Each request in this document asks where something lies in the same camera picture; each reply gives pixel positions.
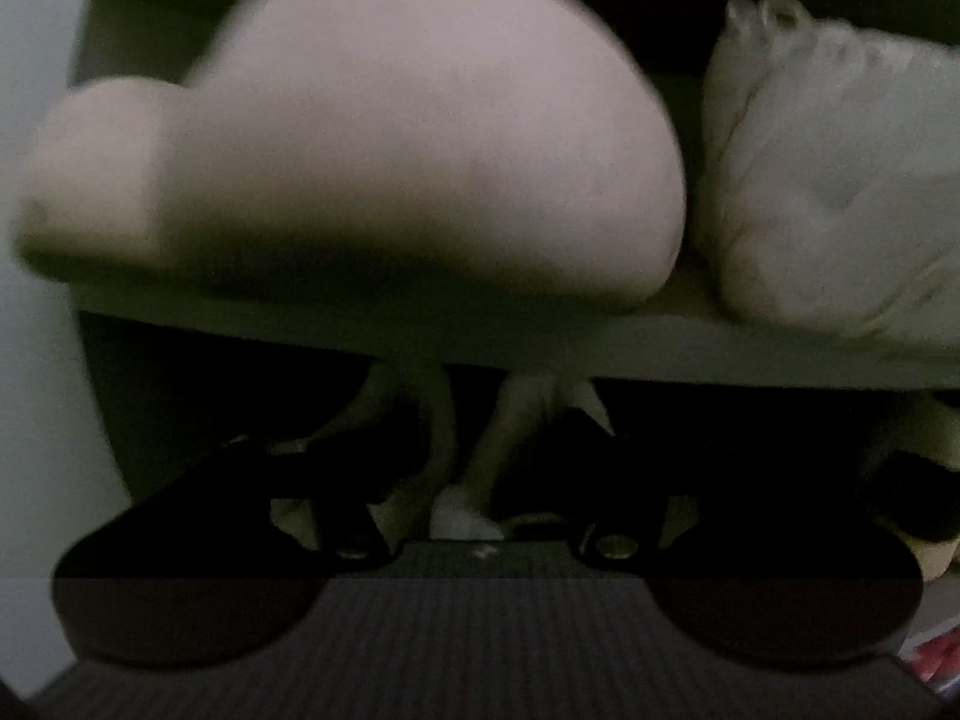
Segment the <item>white lace-up sneaker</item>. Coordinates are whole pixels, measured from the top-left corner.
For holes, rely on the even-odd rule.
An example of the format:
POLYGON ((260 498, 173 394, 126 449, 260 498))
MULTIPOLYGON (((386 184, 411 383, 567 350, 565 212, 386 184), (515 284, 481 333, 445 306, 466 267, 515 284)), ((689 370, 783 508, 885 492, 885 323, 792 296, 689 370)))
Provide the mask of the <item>white lace-up sneaker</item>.
POLYGON ((737 317, 957 355, 957 47, 731 0, 701 132, 700 238, 737 317))

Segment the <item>cream clog with charms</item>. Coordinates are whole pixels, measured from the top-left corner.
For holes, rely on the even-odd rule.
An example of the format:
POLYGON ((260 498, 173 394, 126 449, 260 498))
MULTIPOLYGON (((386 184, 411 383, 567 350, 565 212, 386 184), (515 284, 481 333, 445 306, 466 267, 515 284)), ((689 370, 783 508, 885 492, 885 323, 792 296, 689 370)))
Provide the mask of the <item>cream clog with charms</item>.
POLYGON ((49 110, 13 242, 60 281, 441 270, 635 305, 684 224, 661 96, 579 0, 239 0, 180 82, 49 110))

